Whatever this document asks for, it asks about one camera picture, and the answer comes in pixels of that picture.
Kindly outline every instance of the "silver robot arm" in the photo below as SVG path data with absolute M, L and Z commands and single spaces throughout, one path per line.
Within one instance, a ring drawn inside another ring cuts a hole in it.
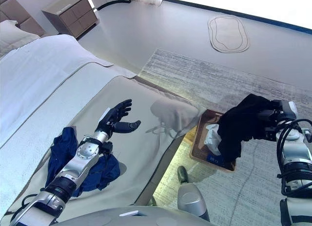
M 302 132 L 311 134 L 307 129 Z M 282 140 L 281 133 L 276 134 L 278 141 Z M 278 177 L 282 179 L 282 194 L 287 196 L 280 202 L 282 226 L 312 226 L 312 155 L 303 133 L 290 129 L 281 147 Z
M 267 127 L 266 139 L 277 142 L 277 160 L 281 174 L 281 193 L 287 198 L 280 201 L 282 226 L 312 226 L 312 156 L 304 143 L 312 142 L 311 131 L 302 129 L 293 102 L 277 101 L 277 110 L 266 111 L 260 118 L 274 118 L 277 127 Z
M 106 110 L 93 136 L 85 136 L 76 155 L 56 175 L 55 179 L 41 191 L 12 220 L 9 226 L 49 226 L 56 222 L 74 191 L 86 179 L 100 154 L 109 154 L 112 143 L 106 141 L 113 132 L 129 133 L 136 130 L 140 121 L 120 122 L 131 110 L 131 100 L 125 100 L 112 109 Z

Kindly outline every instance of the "white mat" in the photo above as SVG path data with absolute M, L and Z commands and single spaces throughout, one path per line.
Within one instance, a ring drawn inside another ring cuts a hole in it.
M 211 45 L 219 52 L 246 51 L 250 42 L 243 23 L 235 16 L 218 16 L 208 22 Z

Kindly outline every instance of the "nightstand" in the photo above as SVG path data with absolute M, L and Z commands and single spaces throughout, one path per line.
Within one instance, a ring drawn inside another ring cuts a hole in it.
M 75 38 L 97 22 L 88 0 L 58 0 L 42 12 L 57 31 Z

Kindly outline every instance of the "bed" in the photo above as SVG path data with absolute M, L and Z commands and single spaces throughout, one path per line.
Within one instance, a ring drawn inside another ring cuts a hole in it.
M 80 141 L 92 134 L 107 107 L 128 98 L 133 106 L 125 120 L 142 124 L 133 133 L 113 134 L 121 176 L 102 191 L 72 198 L 59 221 L 147 204 L 183 135 L 197 124 L 204 108 L 97 58 L 72 36 L 48 36 L 16 0 L 1 0 L 0 18 L 10 36 L 26 35 L 26 41 L 3 49 L 0 59 L 1 225 L 8 225 L 24 196 L 44 187 L 53 138 L 71 126 Z M 27 34 L 16 31 L 16 25 Z

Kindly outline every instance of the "blue cloth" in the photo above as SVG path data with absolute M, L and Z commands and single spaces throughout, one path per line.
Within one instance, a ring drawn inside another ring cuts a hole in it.
M 62 135 L 56 137 L 53 143 L 45 186 L 53 181 L 59 171 L 75 156 L 78 148 L 75 131 L 71 127 L 64 128 Z M 102 190 L 119 176 L 120 169 L 117 159 L 112 154 L 104 155 L 90 169 L 88 176 L 76 189 L 73 197 L 78 197 L 82 192 L 92 191 L 96 188 Z

